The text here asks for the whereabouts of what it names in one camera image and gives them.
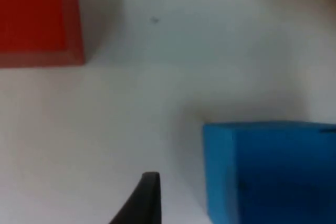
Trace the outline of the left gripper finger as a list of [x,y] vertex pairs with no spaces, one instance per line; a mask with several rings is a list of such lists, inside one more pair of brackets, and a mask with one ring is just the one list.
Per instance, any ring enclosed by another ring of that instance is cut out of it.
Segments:
[[110,224],[161,223],[160,173],[145,172],[128,200],[110,221]]

